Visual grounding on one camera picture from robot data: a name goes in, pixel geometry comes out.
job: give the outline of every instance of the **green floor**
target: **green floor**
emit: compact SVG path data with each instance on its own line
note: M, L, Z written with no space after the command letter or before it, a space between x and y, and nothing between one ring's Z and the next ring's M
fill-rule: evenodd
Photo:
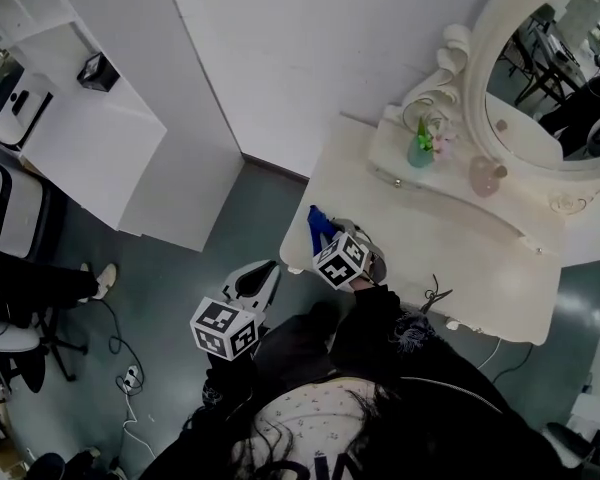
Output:
M78 268L90 261L95 270L108 262L120 277L107 300L117 312L123 338L143 363L144 391L132 402L139 423L130 429L156 452L178 435L187 416L199 405L207 362L195 346L189 320L201 297L213 295L224 277L251 261L278 258L304 186L253 165L246 165L231 192L203 253L195 253L151 238L116 233L76 205L70 205L56 263ZM275 326L307 311L313 302L334 298L316 276L286 271L268 323ZM339 302L350 304L349 295ZM600 334L600 262L563 271L559 304L543 347L536 347L519 371L499 381L505 397L527 421L539 428L564 421L588 373ZM440 328L442 319L431 317ZM66 338L88 343L86 357L64 353L78 380L67 383L49 358L42 391L34 395L20 379L13 381L9 412L16 438L36 456L54 451L72 456L97 446L105 458L118 453L126 407L115 386L116 375L132 363L126 352L112 356L108 339L111 315L99 303L64 315ZM441 333L475 364L495 345L492 337L466 329ZM528 345L503 343L485 367L489 378L524 357ZM137 477L150 462L148 451L125 439L122 465Z

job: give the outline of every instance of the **green vase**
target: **green vase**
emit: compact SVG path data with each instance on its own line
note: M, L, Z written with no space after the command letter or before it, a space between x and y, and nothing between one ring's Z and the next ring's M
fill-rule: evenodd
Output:
M433 151L425 151L420 148L418 137L414 137L407 150L407 160L413 167L422 168L433 162Z

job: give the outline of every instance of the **blue cloth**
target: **blue cloth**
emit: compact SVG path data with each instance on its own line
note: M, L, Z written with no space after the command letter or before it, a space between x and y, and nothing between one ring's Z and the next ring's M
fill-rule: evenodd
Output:
M309 229L311 231L311 242L313 243L313 255L318 254L322 249L321 235L324 235L329 245L333 242L334 235L338 230L329 222L327 216L320 211L320 209L311 205L309 208L309 215L307 216L307 222L309 223Z

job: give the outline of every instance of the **white cube with marker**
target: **white cube with marker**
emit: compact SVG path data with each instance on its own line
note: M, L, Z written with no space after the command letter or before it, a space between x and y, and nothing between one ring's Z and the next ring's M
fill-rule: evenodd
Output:
M256 315L205 297L190 322L201 350L233 361L258 340Z
M313 268L329 285L338 289L364 272L369 250L343 233L313 257Z

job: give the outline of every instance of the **white cord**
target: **white cord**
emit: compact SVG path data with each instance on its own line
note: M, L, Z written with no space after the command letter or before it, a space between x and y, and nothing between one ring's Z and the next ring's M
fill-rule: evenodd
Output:
M155 459L156 458L156 454L153 453L153 450L151 449L151 446L149 446L147 443L145 443L142 439L134 436L131 432L129 432L127 430L127 425L129 423L138 423L138 418L136 418L135 413L133 412L133 409L131 408L131 401L129 400L129 395L127 393L125 393L124 395L126 401L127 401L127 407L129 408L129 413L131 414L131 417L133 418L132 420L127 420L122 424L122 429L124 430L125 434L127 434L129 437L135 439L136 441L138 441L139 443L145 445L147 447L147 450L149 450L149 453L151 454L151 456Z
M485 364L487 364L489 361L491 361L491 358L496 355L496 352L500 348L500 343L502 343L502 338L498 338L498 343L496 343L496 348L494 348L493 352L491 352L491 355L489 357L487 357L480 366L478 366L478 370L480 370Z

